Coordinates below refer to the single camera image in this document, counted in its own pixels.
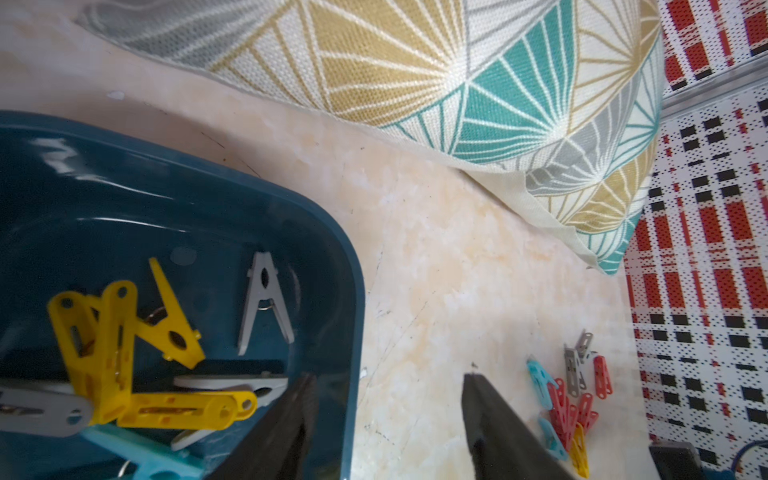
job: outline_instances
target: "blue cable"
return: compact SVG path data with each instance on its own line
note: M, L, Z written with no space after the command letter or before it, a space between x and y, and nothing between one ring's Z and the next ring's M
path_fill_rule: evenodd
M755 447L768 447L768 440L756 440L754 442L747 443L744 447L741 448L741 450L738 451L735 457L733 457L733 463L730 464L730 470L733 473L736 473L736 467L739 466L739 461L741 460L741 457L744 456L744 454Z

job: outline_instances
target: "red clothespin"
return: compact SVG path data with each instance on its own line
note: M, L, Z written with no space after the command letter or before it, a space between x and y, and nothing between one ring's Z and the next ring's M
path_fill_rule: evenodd
M578 418L578 409L576 405L568 406L568 421L563 425L563 435L560 437L560 441L563 443L566 452L571 451L571 443L576 433L576 420Z
M568 407L571 401L565 395L565 382L563 382L563 379L555 379L555 382L558 384L557 388L550 383L547 384L547 390L552 400L552 410L550 410L549 416L554 430L559 434L563 431L563 425L568 423Z
M611 386L611 376L608 375L608 365L602 355L594 358L594 390L598 394L598 398L603 400L614 392L614 388Z
M598 413L592 411L592 394L585 393L581 396L578 403L578 417L576 423L581 423L584 427L584 434L589 432L592 425L598 420Z
M549 396L552 399L552 405L554 408L550 410L549 416L554 427L555 433L558 434L558 438L565 447L565 451L568 452L571 449L571 441L574 437L576 429L576 421L578 419L578 409L576 405L571 404L571 400L568 399L568 395L565 393L565 382L563 379L555 379L558 387L555 388L552 384L548 384Z

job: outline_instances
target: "geometric patterned cushion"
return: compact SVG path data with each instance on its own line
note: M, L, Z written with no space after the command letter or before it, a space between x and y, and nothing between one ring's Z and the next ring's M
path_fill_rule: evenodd
M609 274L647 196L655 0L133 0L78 23L466 170Z

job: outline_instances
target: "blue plastic basin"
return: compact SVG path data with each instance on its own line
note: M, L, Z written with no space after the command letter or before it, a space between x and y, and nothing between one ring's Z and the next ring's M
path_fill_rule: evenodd
M173 263L176 247L195 250ZM272 253L296 334L286 344L259 312L245 356L237 335L255 251ZM131 280L139 313L161 305L157 257L203 338L194 373L318 378L319 418L306 478L348 478L364 311L357 256L339 224L292 191L134 138L60 118L0 112L0 378L66 379L46 304ZM171 389L189 370L136 341L134 391ZM209 471L266 409L190 447ZM142 430L168 442L177 432ZM3 478L113 478L123 461L79 435L0 433Z

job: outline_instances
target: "gray clothespin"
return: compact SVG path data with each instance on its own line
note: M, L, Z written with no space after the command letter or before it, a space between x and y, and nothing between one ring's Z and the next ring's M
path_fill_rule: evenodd
M248 294L243 309L243 322L240 324L240 338L237 340L237 355L245 355L248 350L250 333L253 330L253 322L259 310L271 308L275 312L275 318L283 332L286 342L293 343L293 328L286 310L283 293L280 291L280 282L277 281L277 269L272 263L272 255L269 252L256 252L253 255L253 265L248 270L250 280L248 282ZM271 306L259 308L261 300L269 300Z
M0 386L74 395L74 387L66 380L0 379Z
M68 437L91 422L94 408L85 397L19 385L0 384L0 431Z
M577 398L581 393L581 387L578 381L578 354L575 349L564 346L565 351L565 385L568 395Z
M579 389L581 390L587 389L587 382L584 380L583 367L592 358L592 354L595 353L589 350L589 346L592 344L593 337L594 335L592 335L592 333L589 333L586 329L584 329L581 331L581 335L578 337L578 341L576 342L575 350L578 356L576 370L578 371L578 385Z
M251 390L256 393L257 408L268 406L280 397L288 388L288 377L270 375L263 372L255 375L180 375L174 377L174 385L186 389L217 390L217 391L243 391ZM185 449L189 445L204 439L213 430L184 430L170 441L170 449L173 451Z

